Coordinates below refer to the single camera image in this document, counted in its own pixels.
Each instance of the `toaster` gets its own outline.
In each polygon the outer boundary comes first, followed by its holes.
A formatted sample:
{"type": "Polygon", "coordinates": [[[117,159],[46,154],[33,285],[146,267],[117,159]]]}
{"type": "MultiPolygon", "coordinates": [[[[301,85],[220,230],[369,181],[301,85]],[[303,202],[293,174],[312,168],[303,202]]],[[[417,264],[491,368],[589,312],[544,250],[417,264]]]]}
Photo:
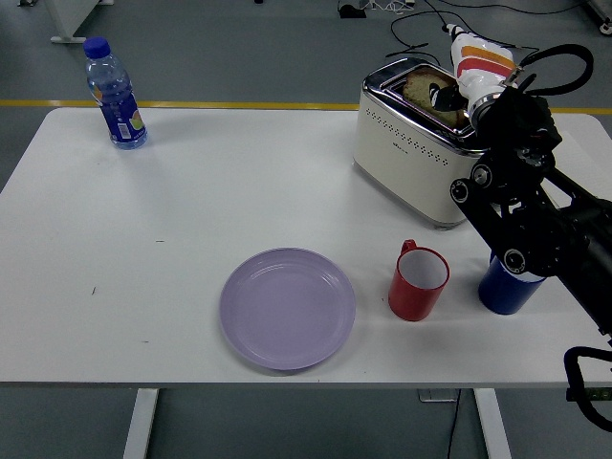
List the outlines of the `toaster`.
{"type": "Polygon", "coordinates": [[[405,58],[368,75],[361,86],[355,163],[436,227],[466,217],[450,198],[485,149],[465,110],[439,112],[429,84],[456,84],[422,59],[405,58]]]}

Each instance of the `cup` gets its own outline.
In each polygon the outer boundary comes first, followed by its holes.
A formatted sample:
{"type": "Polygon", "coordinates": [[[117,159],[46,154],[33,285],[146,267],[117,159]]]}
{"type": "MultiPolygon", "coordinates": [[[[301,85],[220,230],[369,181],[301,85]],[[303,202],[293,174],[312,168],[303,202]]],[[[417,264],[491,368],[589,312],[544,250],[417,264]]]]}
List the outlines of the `cup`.
{"type": "Polygon", "coordinates": [[[389,288],[391,311],[404,320],[423,320],[449,276],[448,263],[440,253],[418,247],[412,239],[404,241],[389,288]]]}
{"type": "Polygon", "coordinates": [[[493,256],[478,285],[478,296],[491,311],[507,316],[516,313],[545,278],[532,273],[513,274],[493,256]]]}

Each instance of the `plastic bottle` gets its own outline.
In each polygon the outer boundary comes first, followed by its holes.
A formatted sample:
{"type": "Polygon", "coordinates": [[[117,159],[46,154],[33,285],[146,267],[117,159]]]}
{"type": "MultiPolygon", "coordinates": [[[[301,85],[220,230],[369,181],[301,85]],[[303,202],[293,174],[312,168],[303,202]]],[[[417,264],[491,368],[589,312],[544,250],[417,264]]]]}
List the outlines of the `plastic bottle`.
{"type": "Polygon", "coordinates": [[[87,56],[87,83],[108,124],[111,141],[131,150],[146,142],[146,127],[138,111],[130,77],[111,53],[105,38],[96,36],[83,43],[87,56]]]}

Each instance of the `plate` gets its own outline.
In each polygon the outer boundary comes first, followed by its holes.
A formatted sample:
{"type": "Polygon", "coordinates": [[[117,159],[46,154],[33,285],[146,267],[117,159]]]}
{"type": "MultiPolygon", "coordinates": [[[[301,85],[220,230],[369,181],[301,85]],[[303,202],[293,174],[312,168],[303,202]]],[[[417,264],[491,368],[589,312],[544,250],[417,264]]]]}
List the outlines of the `plate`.
{"type": "Polygon", "coordinates": [[[231,274],[220,313],[226,338],[243,357],[274,370],[297,370],[327,359],[348,339],[355,294],[324,256],[274,249],[231,274]]]}

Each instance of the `floor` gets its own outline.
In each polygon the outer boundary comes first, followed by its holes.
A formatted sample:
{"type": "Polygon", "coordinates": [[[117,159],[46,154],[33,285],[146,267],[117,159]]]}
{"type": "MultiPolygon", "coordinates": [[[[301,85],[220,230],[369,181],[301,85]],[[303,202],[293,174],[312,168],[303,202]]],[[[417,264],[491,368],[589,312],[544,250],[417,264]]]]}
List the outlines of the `floor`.
{"type": "MultiPolygon", "coordinates": [[[[44,2],[32,8],[17,8],[17,0],[0,3],[0,189],[53,103],[91,99],[82,49],[50,42],[56,30],[44,2]]],[[[532,15],[429,3],[461,14],[485,36],[541,49],[567,42],[587,46],[596,58],[591,81],[549,102],[555,109],[593,114],[612,136],[607,84],[612,37],[599,33],[585,9],[532,15]]],[[[579,2],[497,3],[551,11],[579,2]]],[[[429,11],[425,1],[417,1],[418,11],[429,11]]],[[[390,30],[402,16],[380,9],[367,14],[365,20],[339,19],[333,0],[265,0],[262,5],[117,0],[114,6],[96,7],[77,35],[109,39],[141,101],[350,106],[359,102],[364,76],[404,48],[390,30]]],[[[423,51],[449,68],[449,41],[435,14],[402,19],[394,31],[406,43],[428,42],[423,51]]],[[[515,52],[518,57],[526,53],[515,52]]],[[[560,84],[580,70],[571,58],[552,58],[535,67],[537,84],[560,84]]],[[[563,388],[500,389],[497,394],[514,457],[588,459],[612,449],[612,436],[565,402],[563,388]]],[[[135,396],[134,389],[103,386],[0,386],[0,457],[122,457],[135,396]]],[[[600,405],[601,413],[612,417],[612,406],[600,405]]],[[[160,395],[148,457],[445,457],[454,408],[422,404],[415,390],[174,388],[160,395]]],[[[463,391],[460,408],[450,457],[487,457],[471,391],[463,391]]]]}

